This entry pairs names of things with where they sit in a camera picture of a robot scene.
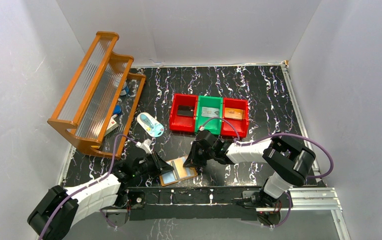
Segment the orange leather card holder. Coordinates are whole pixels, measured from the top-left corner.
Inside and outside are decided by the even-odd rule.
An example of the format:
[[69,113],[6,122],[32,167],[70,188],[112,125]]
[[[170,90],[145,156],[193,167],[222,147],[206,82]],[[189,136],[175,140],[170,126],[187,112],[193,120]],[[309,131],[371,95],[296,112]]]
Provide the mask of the orange leather card holder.
[[198,174],[194,168],[184,167],[186,156],[168,160],[166,163],[173,167],[172,171],[168,171],[159,176],[161,186],[165,187],[187,179],[196,177]]

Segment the white credit card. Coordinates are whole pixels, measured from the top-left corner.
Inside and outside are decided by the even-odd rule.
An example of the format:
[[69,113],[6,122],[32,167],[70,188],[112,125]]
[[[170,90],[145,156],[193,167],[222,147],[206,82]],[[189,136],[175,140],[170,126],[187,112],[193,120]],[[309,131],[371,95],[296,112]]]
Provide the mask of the white credit card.
[[220,116],[220,110],[215,107],[202,107],[201,108],[201,116],[206,118],[214,118]]

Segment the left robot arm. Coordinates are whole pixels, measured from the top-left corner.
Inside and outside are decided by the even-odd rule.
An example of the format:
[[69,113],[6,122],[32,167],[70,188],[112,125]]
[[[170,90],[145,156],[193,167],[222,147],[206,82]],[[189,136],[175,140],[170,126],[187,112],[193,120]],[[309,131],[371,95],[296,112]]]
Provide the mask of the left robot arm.
[[61,240],[73,225],[96,211],[107,207],[130,210],[138,204],[137,197],[128,190],[136,177],[155,178],[172,171],[174,167],[155,152],[136,158],[133,165],[113,161],[110,171],[95,180],[75,187],[50,188],[27,223],[40,240]]

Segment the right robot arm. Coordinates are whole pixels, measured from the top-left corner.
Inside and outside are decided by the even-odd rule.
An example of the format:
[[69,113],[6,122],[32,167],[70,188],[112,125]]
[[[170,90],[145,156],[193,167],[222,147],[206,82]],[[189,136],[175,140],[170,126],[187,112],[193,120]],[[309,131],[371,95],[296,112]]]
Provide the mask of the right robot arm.
[[208,130],[196,135],[190,153],[184,162],[185,168],[200,168],[208,160],[222,165],[236,165],[246,162],[268,164],[274,173],[262,186],[259,194],[253,195],[252,202],[261,202],[273,207],[283,193],[294,186],[306,183],[310,169],[316,158],[315,153],[303,143],[298,135],[278,133],[266,140],[239,142],[222,140]]

